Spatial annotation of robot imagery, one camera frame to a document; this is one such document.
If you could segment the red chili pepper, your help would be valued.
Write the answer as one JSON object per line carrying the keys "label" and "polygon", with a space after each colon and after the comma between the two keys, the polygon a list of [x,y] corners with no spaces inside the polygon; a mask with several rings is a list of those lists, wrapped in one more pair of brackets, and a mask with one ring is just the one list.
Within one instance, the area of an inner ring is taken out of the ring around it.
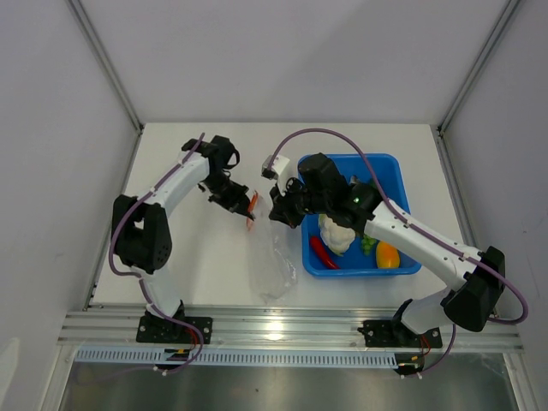
{"label": "red chili pepper", "polygon": [[324,243],[319,237],[311,236],[309,238],[309,245],[326,269],[329,269],[329,270],[339,269],[339,266],[333,261],[331,256],[328,254],[324,246]]}

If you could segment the white cauliflower with leaves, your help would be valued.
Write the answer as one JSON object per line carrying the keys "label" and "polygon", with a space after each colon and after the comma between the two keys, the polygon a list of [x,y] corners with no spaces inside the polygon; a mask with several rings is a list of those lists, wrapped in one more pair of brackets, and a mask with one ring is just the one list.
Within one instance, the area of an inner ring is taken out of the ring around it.
{"label": "white cauliflower with leaves", "polygon": [[356,238],[352,229],[337,225],[325,214],[319,215],[319,233],[323,243],[337,256],[343,256]]}

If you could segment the clear zip top bag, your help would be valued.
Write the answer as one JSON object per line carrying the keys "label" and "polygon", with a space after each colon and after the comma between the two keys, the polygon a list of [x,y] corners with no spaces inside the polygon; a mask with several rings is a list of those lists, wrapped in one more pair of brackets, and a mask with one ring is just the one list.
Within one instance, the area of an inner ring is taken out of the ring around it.
{"label": "clear zip top bag", "polygon": [[250,289],[266,305],[280,301],[297,284],[295,254],[288,227],[268,218],[265,199],[254,191],[254,222],[246,221]]}

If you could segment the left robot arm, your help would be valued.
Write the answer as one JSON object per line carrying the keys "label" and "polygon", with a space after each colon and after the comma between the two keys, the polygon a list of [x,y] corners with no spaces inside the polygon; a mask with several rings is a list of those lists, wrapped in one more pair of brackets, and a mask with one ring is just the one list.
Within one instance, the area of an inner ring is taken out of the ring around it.
{"label": "left robot arm", "polygon": [[119,195],[113,204],[108,263],[119,277],[135,277],[146,310],[158,318],[155,330],[169,343],[185,334],[186,322],[168,269],[172,252],[169,217],[195,187],[224,210],[254,219],[248,187],[233,182],[230,171],[240,153],[226,137],[203,136],[186,142],[175,162],[150,188],[134,196]]}

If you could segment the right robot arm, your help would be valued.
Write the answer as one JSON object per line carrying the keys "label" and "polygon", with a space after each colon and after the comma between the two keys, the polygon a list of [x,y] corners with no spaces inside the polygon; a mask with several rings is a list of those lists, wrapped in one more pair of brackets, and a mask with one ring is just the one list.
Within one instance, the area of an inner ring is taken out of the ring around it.
{"label": "right robot arm", "polygon": [[335,225],[335,234],[323,239],[326,245],[348,232],[372,237],[419,262],[444,283],[443,290],[398,308],[390,326],[397,343],[410,345],[426,331],[450,323],[480,332],[491,321],[506,287],[500,250],[489,247],[482,252],[442,237],[389,199],[376,181],[347,181],[323,153],[299,163],[300,178],[289,177],[288,171],[289,160],[283,156],[269,156],[264,162],[263,177],[276,183],[270,191],[271,220],[295,228],[307,215],[316,215]]}

